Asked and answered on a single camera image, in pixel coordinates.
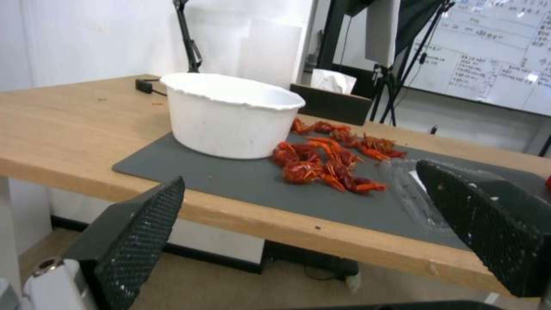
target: power adapter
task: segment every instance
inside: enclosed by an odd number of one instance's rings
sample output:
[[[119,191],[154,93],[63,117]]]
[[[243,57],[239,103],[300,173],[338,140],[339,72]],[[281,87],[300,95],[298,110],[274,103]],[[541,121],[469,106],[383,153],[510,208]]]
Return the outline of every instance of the power adapter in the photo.
[[[141,79],[141,78],[137,78],[136,79],[136,89],[139,90],[140,92],[143,92],[143,93],[146,93],[146,94],[157,93],[159,95],[166,96],[166,94],[161,93],[161,92],[153,89],[153,84],[151,82],[156,82],[158,80],[159,79]]]

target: gray cutting mat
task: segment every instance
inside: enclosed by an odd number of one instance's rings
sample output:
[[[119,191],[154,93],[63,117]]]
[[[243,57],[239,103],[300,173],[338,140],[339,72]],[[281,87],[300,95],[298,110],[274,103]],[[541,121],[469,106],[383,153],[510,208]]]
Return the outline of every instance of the gray cutting mat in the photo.
[[[290,142],[302,142],[289,135]],[[454,157],[399,147],[411,159],[435,159],[466,168],[501,175],[525,190],[551,201],[544,180],[534,174]],[[183,176],[186,187],[254,204],[374,229],[427,242],[468,249],[453,233],[435,232],[415,223],[392,191],[369,196],[340,193],[322,183],[291,185],[283,181],[281,168],[269,159],[222,159],[193,151],[174,139],[159,138],[113,166],[113,170],[159,182]],[[357,164],[354,175],[382,180],[375,161]]]

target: wooden table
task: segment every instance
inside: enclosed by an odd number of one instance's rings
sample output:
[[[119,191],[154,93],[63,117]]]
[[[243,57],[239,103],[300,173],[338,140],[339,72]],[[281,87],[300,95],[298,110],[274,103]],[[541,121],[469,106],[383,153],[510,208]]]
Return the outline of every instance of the wooden table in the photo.
[[[156,182],[111,166],[170,131],[166,99],[136,77],[0,93],[0,175],[101,199]],[[308,122],[315,117],[302,116]],[[449,156],[551,174],[549,159],[369,123],[353,131]],[[508,293],[472,252],[187,190],[181,218],[319,252]]]

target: tissue box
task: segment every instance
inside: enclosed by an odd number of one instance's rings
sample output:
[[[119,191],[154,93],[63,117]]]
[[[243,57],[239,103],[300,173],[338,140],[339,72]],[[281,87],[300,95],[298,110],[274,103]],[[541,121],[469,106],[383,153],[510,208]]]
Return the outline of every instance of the tissue box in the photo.
[[[364,124],[372,104],[370,99],[364,97],[338,94],[300,84],[291,84],[290,90],[306,101],[306,106],[299,113],[354,125]]]

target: white bowl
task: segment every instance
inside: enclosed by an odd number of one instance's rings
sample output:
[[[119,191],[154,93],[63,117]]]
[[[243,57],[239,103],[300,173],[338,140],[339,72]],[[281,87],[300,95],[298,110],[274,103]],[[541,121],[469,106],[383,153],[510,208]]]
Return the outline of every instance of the white bowl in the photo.
[[[304,100],[281,87],[207,73],[172,73],[166,85],[172,132],[208,155],[268,157],[284,141]]]

